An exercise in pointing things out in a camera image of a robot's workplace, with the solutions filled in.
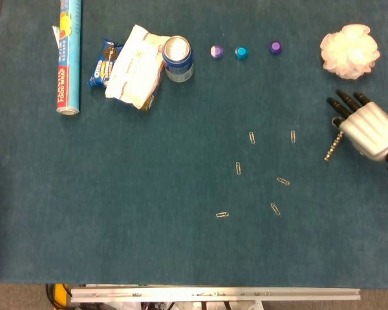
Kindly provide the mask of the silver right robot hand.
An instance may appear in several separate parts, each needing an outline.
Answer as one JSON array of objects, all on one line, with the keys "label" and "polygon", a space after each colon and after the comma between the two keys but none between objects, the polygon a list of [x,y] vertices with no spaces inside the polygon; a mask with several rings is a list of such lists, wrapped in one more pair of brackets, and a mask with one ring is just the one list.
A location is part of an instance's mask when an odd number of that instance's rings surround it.
[{"label": "silver right robot hand", "polygon": [[388,114],[362,92],[352,96],[338,89],[340,100],[328,97],[326,102],[339,114],[332,123],[353,146],[372,161],[388,156]]}]

